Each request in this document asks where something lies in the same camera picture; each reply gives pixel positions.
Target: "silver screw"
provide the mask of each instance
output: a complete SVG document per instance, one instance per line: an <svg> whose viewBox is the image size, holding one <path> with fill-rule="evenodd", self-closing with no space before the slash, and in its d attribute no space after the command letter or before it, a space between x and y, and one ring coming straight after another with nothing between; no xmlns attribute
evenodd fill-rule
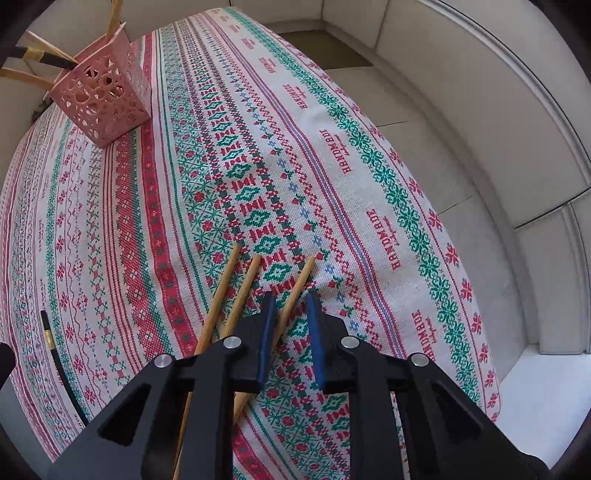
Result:
<svg viewBox="0 0 591 480"><path fill-rule="evenodd" d="M154 365L158 368L164 368L169 366L173 362L173 358L168 355L167 353L163 353L162 355L157 356L154 359Z"/></svg>
<svg viewBox="0 0 591 480"><path fill-rule="evenodd" d="M426 367L429 364L429 357L424 353L415 353L410 358L410 361L414 363L417 367Z"/></svg>
<svg viewBox="0 0 591 480"><path fill-rule="evenodd" d="M224 339L223 345L226 348L238 348L242 345L242 340L240 337L228 337Z"/></svg>
<svg viewBox="0 0 591 480"><path fill-rule="evenodd" d="M340 344L345 348L357 348L359 346L359 339L349 335L347 337L341 338Z"/></svg>

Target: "brown mat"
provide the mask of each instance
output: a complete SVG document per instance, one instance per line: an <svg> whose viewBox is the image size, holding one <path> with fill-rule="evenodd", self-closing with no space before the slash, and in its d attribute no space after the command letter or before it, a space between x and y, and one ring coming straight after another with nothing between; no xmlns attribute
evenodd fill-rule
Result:
<svg viewBox="0 0 591 480"><path fill-rule="evenodd" d="M323 70L371 65L355 50L323 30L289 32L281 36Z"/></svg>

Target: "perforated pink container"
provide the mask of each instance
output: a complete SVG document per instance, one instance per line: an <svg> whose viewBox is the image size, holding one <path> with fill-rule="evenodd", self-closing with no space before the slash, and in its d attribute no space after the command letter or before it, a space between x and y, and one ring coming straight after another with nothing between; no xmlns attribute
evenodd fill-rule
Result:
<svg viewBox="0 0 591 480"><path fill-rule="evenodd" d="M106 147L151 116L151 88L121 25L78 55L80 63L50 90L53 101L90 140Z"/></svg>

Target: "black chopstick with gold band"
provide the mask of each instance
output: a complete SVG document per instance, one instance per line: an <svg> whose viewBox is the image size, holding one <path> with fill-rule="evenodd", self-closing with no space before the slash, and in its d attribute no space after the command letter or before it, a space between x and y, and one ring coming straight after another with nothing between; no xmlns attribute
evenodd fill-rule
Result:
<svg viewBox="0 0 591 480"><path fill-rule="evenodd" d="M88 419L86 418L86 415L84 414L84 411L82 410L80 404L76 400L74 392L72 391L72 387L70 386L70 383L66 378L66 373L64 372L64 367L61 364L60 356L57 354L56 344L53 341L51 327L49 326L49 318L47 318L47 312L45 310L41 311L41 320L43 321L43 329L45 330L45 340L47 343L47 347L51 351L51 356L53 357L53 362L56 365L57 373L61 378L61 383L63 383L64 388L66 389L66 393L68 394L68 397L70 397L72 405L74 405L76 413L80 416L82 423L86 426L88 425Z"/></svg>
<svg viewBox="0 0 591 480"><path fill-rule="evenodd" d="M37 48L16 46L12 48L10 56L16 59L34 60L66 70L71 70L76 66L73 61Z"/></svg>

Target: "table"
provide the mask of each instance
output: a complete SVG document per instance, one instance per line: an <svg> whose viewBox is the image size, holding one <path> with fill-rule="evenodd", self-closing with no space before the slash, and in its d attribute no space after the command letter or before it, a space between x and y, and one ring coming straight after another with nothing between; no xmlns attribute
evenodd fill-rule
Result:
<svg viewBox="0 0 591 480"><path fill-rule="evenodd" d="M55 106L20 142L2 196L0 338L55 459L82 423L39 312L92 418L157 354L191 355L233 241L222 316L254 253L245 314L309 286L381 352L424 352L496 419L500 399L470 281L443 225L378 129L328 75L233 8L135 44L152 119L101 150ZM318 392L299 304L267 387L236 429L236 478L343 478L345 395Z"/></svg>

